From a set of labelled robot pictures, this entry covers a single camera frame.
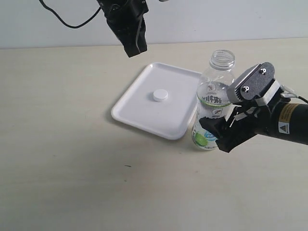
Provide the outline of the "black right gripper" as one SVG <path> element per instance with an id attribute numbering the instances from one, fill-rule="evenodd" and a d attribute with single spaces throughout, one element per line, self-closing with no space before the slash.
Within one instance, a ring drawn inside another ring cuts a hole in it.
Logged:
<path id="1" fill-rule="evenodd" d="M 218 148 L 229 153 L 235 147 L 243 144 L 256 135 L 279 139 L 278 129 L 281 102 L 270 103 L 268 106 L 256 107 L 250 113 L 243 107 L 236 106 L 230 117 L 225 119 L 199 119 L 201 127 L 214 135 Z"/>

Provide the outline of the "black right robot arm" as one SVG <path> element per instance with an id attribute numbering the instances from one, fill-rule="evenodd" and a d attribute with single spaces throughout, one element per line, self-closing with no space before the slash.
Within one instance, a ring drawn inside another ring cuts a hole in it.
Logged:
<path id="1" fill-rule="evenodd" d="M 203 116 L 198 122 L 227 153 L 256 135 L 307 144 L 308 103 L 292 103 L 291 98 L 297 95 L 285 86 L 276 89 L 267 104 L 259 105 L 257 101 L 263 96 L 258 93 L 249 99 L 242 95 L 228 119 Z"/>

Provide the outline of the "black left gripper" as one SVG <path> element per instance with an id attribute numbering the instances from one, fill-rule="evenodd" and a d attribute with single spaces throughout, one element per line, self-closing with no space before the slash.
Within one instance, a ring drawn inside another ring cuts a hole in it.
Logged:
<path id="1" fill-rule="evenodd" d="M 128 57 L 147 51 L 144 14 L 149 9 L 144 0 L 99 0 L 108 26 L 124 46 Z"/>

